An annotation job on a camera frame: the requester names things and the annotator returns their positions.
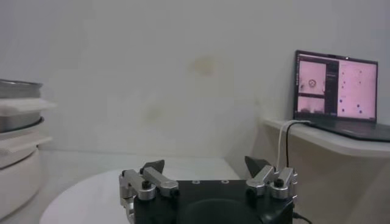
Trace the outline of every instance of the laptop screen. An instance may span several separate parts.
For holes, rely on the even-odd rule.
[[[294,117],[376,121],[377,66],[374,61],[297,51]]]

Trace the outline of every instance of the laptop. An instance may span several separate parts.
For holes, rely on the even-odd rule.
[[[378,62],[296,51],[294,119],[366,141],[390,142],[377,123]]]

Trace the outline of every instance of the dark pink screen window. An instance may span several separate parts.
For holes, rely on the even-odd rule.
[[[305,57],[323,58],[312,55]],[[339,62],[337,116],[358,119],[375,118],[377,65],[348,60],[324,58]],[[323,63],[300,61],[299,93],[325,93],[326,66]],[[315,80],[315,88],[307,88],[308,80]],[[298,97],[298,112],[320,113],[325,100]]]

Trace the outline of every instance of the metal lid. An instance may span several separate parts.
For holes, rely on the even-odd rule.
[[[7,80],[7,79],[0,79],[0,85],[10,85],[14,87],[32,87],[32,88],[42,87],[42,83],[24,82],[24,81]]]

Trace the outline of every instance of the metal pot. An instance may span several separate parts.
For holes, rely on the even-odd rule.
[[[39,112],[9,117],[0,116],[0,133],[15,131],[36,124],[41,119]]]
[[[0,98],[39,98],[41,83],[0,79]]]

